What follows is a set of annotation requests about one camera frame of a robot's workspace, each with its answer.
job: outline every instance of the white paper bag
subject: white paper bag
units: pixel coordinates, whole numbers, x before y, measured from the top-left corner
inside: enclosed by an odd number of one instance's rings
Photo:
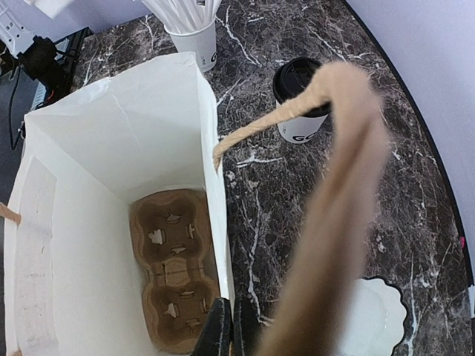
[[[160,56],[26,116],[5,223],[7,354],[167,355],[145,327],[129,205],[205,189],[220,293],[233,299],[216,99],[192,53]]]

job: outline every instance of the black lid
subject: black lid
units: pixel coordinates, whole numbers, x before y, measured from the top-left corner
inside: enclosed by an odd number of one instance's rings
[[[305,90],[312,80],[313,74],[321,67],[321,63],[307,57],[298,57],[283,65],[275,72],[272,81],[274,96],[282,104],[288,99],[295,98]],[[330,103],[312,109],[304,116],[319,117],[331,111]]]

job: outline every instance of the scalloped plate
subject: scalloped plate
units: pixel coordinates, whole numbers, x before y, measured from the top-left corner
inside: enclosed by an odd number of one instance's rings
[[[401,292],[381,278],[357,280],[339,356],[391,356],[404,337]]]

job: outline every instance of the paper cup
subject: paper cup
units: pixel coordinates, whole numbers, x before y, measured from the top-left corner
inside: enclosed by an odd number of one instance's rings
[[[276,105],[295,98],[305,90],[314,72],[321,66],[314,59],[300,57],[280,67],[274,75],[272,89]],[[317,133],[321,124],[330,113],[330,104],[312,109],[304,116],[278,124],[279,133],[288,142],[305,143]]]
[[[192,33],[172,33],[165,27],[178,52],[195,52],[196,62],[202,72],[216,65],[216,25],[215,21],[202,30]]]

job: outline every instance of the black cable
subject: black cable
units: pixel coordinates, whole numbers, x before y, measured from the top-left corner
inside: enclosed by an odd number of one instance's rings
[[[10,148],[12,151],[16,149],[16,146],[18,145],[18,141],[20,140],[21,134],[16,136],[15,141],[13,141],[13,124],[12,124],[12,106],[13,106],[13,99],[15,98],[15,93],[16,89],[18,89],[18,84],[20,83],[20,74],[22,73],[22,70],[17,67],[16,71],[18,72],[16,76],[16,82],[15,85],[13,86],[12,94],[10,96],[10,101],[8,103],[8,129],[10,132]]]

